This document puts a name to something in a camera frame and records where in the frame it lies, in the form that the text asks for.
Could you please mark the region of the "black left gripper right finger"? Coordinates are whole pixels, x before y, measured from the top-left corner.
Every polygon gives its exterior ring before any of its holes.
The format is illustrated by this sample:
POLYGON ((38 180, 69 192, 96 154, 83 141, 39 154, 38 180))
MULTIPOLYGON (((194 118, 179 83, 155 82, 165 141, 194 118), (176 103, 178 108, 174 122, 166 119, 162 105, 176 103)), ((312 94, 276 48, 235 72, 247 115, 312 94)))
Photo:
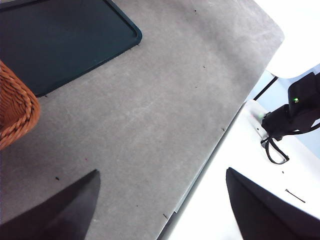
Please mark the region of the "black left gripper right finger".
POLYGON ((320 220, 233 168, 226 170, 231 208, 244 240, 318 240, 320 220))

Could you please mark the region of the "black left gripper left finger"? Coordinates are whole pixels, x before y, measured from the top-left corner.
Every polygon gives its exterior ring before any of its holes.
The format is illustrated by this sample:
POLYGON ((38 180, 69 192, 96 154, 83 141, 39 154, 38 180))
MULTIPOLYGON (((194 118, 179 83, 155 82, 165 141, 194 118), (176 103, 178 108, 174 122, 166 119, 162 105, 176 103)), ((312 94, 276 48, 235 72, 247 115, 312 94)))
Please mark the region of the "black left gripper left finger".
POLYGON ((43 203, 0 225, 2 240, 84 240, 94 216, 101 174, 93 170, 43 203))

